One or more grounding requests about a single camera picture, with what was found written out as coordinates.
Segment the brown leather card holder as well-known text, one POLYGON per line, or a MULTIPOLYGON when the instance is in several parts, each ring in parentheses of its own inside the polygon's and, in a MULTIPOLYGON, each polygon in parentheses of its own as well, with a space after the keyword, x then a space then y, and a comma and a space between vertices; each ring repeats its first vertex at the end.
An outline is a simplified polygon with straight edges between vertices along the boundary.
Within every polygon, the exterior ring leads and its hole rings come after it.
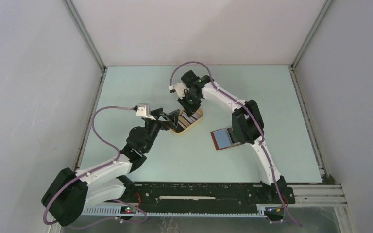
POLYGON ((235 137, 236 143, 231 144, 227 128, 212 131, 210 134, 211 134, 211 138, 213 140, 216 151, 242 145, 242 143, 240 143, 236 139, 236 137, 235 137))

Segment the black credit card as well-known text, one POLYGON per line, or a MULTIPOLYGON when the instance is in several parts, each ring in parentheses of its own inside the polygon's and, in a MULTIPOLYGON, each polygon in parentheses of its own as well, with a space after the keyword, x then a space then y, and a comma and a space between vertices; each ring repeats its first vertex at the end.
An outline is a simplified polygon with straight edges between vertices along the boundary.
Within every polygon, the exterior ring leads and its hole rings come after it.
POLYGON ((234 137, 234 133, 233 133, 232 127, 231 128, 227 128, 227 131, 228 131, 228 134, 229 134, 229 138, 230 138, 231 144, 235 144, 236 140, 235 140, 235 137, 234 137))

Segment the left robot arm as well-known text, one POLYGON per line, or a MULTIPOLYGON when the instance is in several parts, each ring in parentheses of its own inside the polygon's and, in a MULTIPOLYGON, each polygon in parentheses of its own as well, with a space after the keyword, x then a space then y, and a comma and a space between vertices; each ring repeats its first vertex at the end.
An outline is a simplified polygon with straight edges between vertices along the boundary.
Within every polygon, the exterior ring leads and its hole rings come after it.
POLYGON ((42 197, 45 207, 43 222, 46 225, 73 223, 83 210, 113 200, 129 202, 134 196, 132 181, 127 174, 137 170, 146 161, 160 131, 176 130, 180 110, 165 113, 163 108, 149 110, 148 104, 127 107, 142 118, 144 126, 133 127, 122 149, 108 141, 117 154, 98 165, 73 171, 64 168, 55 177, 42 197))

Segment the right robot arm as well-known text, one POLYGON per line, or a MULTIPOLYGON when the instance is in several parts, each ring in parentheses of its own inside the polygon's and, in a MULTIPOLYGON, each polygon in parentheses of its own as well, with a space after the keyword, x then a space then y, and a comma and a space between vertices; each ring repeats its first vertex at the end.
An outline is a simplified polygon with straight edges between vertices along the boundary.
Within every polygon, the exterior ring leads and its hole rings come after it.
POLYGON ((270 156, 257 103, 235 97, 215 82, 211 75, 198 77, 190 70, 181 80, 181 83, 170 84, 169 90, 178 95, 178 102, 186 113, 193 115, 200 108, 203 99, 230 113, 233 137, 241 144, 249 144, 256 153, 264 199, 270 203, 281 199, 287 182, 270 156))

